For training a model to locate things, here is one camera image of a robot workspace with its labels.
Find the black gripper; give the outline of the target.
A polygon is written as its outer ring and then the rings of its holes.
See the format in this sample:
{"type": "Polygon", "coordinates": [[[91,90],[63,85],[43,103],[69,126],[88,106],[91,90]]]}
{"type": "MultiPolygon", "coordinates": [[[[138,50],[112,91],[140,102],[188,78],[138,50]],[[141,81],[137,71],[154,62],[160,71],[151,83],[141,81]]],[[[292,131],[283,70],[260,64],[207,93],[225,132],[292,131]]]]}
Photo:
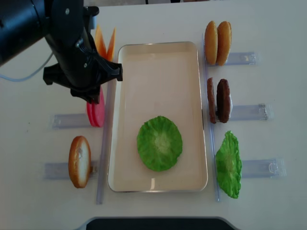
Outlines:
{"type": "Polygon", "coordinates": [[[47,85],[59,84],[69,88],[73,97],[95,104],[100,103],[100,86],[113,79],[123,80],[122,65],[106,60],[95,48],[84,45],[60,54],[58,64],[44,68],[43,73],[47,85]]]}

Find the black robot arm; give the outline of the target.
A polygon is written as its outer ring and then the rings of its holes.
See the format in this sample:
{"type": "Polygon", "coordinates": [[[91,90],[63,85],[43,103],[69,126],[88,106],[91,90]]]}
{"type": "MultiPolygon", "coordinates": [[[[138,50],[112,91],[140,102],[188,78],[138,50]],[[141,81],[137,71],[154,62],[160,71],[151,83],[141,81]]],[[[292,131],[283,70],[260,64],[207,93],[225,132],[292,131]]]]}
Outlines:
{"type": "Polygon", "coordinates": [[[85,7],[82,0],[1,1],[1,64],[44,38],[58,61],[44,68],[44,82],[99,103],[100,86],[113,79],[121,81],[123,69],[98,53],[90,33],[90,19],[98,14],[98,7],[85,7]]]}

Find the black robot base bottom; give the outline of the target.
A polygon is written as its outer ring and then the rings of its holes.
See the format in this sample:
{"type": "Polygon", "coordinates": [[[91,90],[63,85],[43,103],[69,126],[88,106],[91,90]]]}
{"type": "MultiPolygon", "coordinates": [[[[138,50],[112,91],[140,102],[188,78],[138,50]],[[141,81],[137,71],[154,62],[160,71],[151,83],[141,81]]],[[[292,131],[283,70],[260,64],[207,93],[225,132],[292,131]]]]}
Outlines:
{"type": "Polygon", "coordinates": [[[218,218],[96,218],[82,230],[235,230],[218,218]]]}

